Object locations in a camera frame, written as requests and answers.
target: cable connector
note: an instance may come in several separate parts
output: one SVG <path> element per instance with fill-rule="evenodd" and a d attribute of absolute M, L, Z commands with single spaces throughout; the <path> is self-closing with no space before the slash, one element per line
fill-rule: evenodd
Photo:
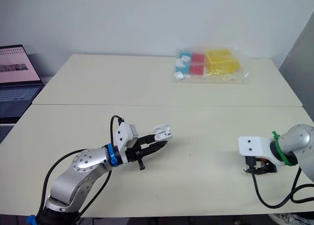
<path fill-rule="evenodd" d="M 121 117 L 120 117 L 120 118 L 118 118 L 118 123 L 119 123 L 119 126 L 120 126 L 120 124 L 121 124 L 121 123 L 123 123 L 123 122 L 124 122 L 124 119 L 123 119 L 123 118 L 121 118 Z"/>
<path fill-rule="evenodd" d="M 254 156 L 245 156 L 245 162 L 249 166 L 249 169 L 251 169 L 252 172 L 254 172 L 255 165 L 256 165 L 256 158 Z"/>

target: laptop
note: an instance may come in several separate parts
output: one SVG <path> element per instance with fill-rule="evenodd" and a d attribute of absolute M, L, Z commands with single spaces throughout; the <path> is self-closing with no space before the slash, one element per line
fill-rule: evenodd
<path fill-rule="evenodd" d="M 0 47 L 0 123 L 16 123 L 43 87 L 22 45 Z"/>

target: blue block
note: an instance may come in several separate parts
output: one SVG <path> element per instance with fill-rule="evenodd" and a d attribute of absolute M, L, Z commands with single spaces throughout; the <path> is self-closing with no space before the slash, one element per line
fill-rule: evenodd
<path fill-rule="evenodd" d="M 185 67 L 177 67 L 176 66 L 176 72 L 182 72 L 184 74 L 189 74 L 190 73 L 190 66 L 186 65 Z"/>
<path fill-rule="evenodd" d="M 183 56 L 188 56 L 188 57 L 192 58 L 192 53 L 189 53 L 189 52 L 180 52 L 180 58 L 183 57 Z"/>

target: white bracket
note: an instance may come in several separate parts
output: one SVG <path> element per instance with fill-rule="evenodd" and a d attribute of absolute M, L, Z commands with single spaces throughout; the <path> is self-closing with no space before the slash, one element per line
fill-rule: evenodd
<path fill-rule="evenodd" d="M 277 160 L 270 150 L 270 143 L 273 140 L 261 137 L 239 137 L 240 154 L 267 159 L 277 166 L 284 166 L 285 163 Z"/>

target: black cable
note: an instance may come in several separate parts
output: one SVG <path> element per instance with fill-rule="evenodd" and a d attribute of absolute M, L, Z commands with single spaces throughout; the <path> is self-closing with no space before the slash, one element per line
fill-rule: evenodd
<path fill-rule="evenodd" d="M 42 190 L 42 194 L 41 194 L 41 202 L 40 202 L 40 206 L 39 206 L 39 210 L 38 210 L 38 213 L 36 215 L 36 219 L 38 218 L 40 212 L 43 210 L 44 208 L 44 205 L 45 205 L 45 198 L 46 198 L 46 190 L 47 190 L 47 184 L 48 184 L 48 180 L 49 180 L 49 177 L 50 177 L 50 174 L 52 173 L 52 171 L 54 170 L 54 168 L 62 161 L 64 160 L 65 158 L 73 155 L 73 154 L 76 154 L 76 153 L 79 153 L 83 150 L 76 150 L 76 151 L 72 151 L 71 153 L 69 154 L 66 154 L 65 156 L 62 156 L 57 162 L 54 163 L 54 165 L 49 169 L 46 177 L 45 177 L 45 181 L 44 181 L 44 186 L 43 186 L 43 190 Z"/>
<path fill-rule="evenodd" d="M 113 121 L 114 121 L 115 118 L 118 119 L 119 125 L 120 125 L 120 121 L 123 121 L 123 119 L 120 116 L 118 116 L 118 115 L 114 115 L 113 117 L 111 117 L 111 120 L 110 120 L 110 143 L 111 143 L 112 146 L 114 146 L 114 144 L 113 144 L 112 126 L 113 126 Z"/>
<path fill-rule="evenodd" d="M 296 184 L 297 184 L 297 182 L 299 180 L 301 171 L 302 171 L 301 168 L 299 168 L 299 170 L 298 170 L 298 172 L 297 172 L 297 174 L 295 176 L 295 179 L 294 179 L 291 191 L 293 191 L 294 188 L 296 187 Z M 309 198 L 305 198 L 305 199 L 294 199 L 293 196 L 294 196 L 294 194 L 291 196 L 291 201 L 293 203 L 296 203 L 296 204 L 301 204 L 301 203 L 305 203 L 305 202 L 309 202 L 309 201 L 314 201 L 314 197 L 309 197 Z"/>
<path fill-rule="evenodd" d="M 105 188 L 105 186 L 107 185 L 109 178 L 111 176 L 111 170 L 108 173 L 108 176 L 106 178 L 106 181 L 104 182 L 104 184 L 102 185 L 102 187 L 98 190 L 98 192 L 94 195 L 94 197 L 89 201 L 89 203 L 82 209 L 82 211 L 80 211 L 80 213 L 77 215 L 77 217 L 75 218 L 75 220 L 73 221 L 72 225 L 75 224 L 75 222 L 82 216 L 82 214 L 88 209 L 88 207 L 94 202 L 94 200 L 97 198 L 97 196 L 99 196 L 99 194 L 102 192 L 102 190 Z"/>
<path fill-rule="evenodd" d="M 277 209 L 277 208 L 280 208 L 282 207 L 284 204 L 286 204 L 292 197 L 293 195 L 298 192 L 299 190 L 303 189 L 303 188 L 306 188 L 306 187 L 314 187 L 314 184 L 303 184 L 301 186 L 298 186 L 296 188 L 294 188 L 293 190 L 291 190 L 291 192 L 287 195 L 287 197 L 282 201 L 280 202 L 279 204 L 276 204 L 276 205 L 269 205 L 267 204 L 261 197 L 260 193 L 259 193 L 259 189 L 258 189 L 258 186 L 257 186 L 257 182 L 256 182 L 256 178 L 255 178 L 255 174 L 254 174 L 254 170 L 252 170 L 252 177 L 253 177 L 253 181 L 254 181 L 254 187 L 255 187 L 255 191 L 256 191 L 256 194 L 258 196 L 258 198 L 260 199 L 261 203 L 263 205 L 265 205 L 266 207 L 270 208 L 270 209 Z"/>

